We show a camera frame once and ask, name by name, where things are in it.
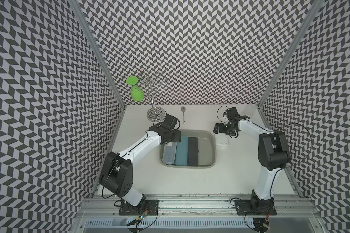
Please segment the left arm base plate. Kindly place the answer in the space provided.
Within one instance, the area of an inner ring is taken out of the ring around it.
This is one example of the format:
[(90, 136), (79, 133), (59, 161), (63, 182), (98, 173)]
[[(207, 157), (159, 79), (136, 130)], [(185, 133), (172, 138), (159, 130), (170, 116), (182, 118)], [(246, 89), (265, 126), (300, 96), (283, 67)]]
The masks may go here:
[(126, 201), (120, 204), (119, 215), (120, 216), (139, 216), (146, 212), (146, 215), (156, 216), (158, 214), (159, 200), (145, 200), (143, 203), (139, 203), (138, 206), (132, 206)]

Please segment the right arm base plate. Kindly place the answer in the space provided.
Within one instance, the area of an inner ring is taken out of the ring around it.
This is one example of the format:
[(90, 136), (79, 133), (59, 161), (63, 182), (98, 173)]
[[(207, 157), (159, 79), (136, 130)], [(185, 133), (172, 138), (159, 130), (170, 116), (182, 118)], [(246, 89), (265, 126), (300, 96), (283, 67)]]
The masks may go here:
[(276, 216), (277, 211), (274, 206), (274, 199), (255, 201), (255, 200), (234, 200), (237, 215), (256, 215), (256, 216)]

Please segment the black pencil case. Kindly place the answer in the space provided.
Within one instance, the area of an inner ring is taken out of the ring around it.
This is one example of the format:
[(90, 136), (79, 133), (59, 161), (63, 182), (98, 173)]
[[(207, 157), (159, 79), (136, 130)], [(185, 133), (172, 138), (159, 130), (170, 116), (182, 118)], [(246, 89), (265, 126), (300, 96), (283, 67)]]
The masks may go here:
[(188, 166), (198, 167), (198, 138), (188, 138)]

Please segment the grey-green plastic storage box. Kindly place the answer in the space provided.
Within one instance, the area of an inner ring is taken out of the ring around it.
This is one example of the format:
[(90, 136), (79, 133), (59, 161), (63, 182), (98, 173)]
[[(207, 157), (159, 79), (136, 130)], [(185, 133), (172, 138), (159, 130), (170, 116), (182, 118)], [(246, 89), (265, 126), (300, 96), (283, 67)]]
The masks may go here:
[(175, 166), (166, 165), (162, 162), (163, 148), (164, 145), (160, 146), (159, 159), (160, 162), (167, 167), (173, 168), (191, 168), (191, 169), (208, 169), (212, 167), (216, 162), (216, 148), (215, 139), (213, 135), (207, 131), (200, 130), (182, 130), (181, 136), (197, 137), (198, 138), (198, 167), (191, 166)]

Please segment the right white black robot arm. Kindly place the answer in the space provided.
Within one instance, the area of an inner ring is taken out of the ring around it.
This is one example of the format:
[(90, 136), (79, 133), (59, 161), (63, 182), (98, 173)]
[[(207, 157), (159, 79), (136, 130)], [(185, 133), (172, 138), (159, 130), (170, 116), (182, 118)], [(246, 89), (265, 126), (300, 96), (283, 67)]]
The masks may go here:
[(240, 132), (253, 137), (258, 142), (258, 160), (261, 171), (256, 187), (252, 190), (249, 212), (266, 214), (274, 208), (274, 188), (277, 178), (292, 160), (284, 132), (264, 128), (250, 117), (240, 115), (235, 107), (227, 107), (224, 120), (214, 125), (213, 132), (237, 138)]

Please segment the white pencil case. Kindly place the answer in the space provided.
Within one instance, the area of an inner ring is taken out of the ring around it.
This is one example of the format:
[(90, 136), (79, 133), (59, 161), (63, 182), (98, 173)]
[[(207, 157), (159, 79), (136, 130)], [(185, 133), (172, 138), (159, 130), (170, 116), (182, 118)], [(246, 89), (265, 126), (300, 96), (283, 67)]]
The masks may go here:
[(227, 147), (229, 145), (229, 136), (226, 134), (214, 134), (215, 145), (218, 147)]

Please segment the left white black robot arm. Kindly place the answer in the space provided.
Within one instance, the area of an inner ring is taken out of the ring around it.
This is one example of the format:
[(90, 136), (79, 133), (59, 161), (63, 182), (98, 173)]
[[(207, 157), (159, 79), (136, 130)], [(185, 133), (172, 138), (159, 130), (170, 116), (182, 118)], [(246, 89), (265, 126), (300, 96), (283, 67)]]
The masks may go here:
[(107, 154), (99, 177), (107, 189), (133, 207), (145, 203), (145, 195), (134, 186), (134, 166), (152, 149), (181, 141), (180, 120), (167, 114), (163, 121), (152, 125), (145, 135), (127, 149)]

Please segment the clear frosted pencil case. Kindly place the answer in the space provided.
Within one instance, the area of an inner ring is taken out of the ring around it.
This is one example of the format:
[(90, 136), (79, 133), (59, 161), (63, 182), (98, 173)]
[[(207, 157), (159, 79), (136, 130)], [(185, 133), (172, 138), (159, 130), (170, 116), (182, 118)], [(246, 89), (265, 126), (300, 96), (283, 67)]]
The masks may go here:
[(174, 165), (176, 159), (177, 143), (169, 142), (164, 145), (162, 162), (166, 165)]

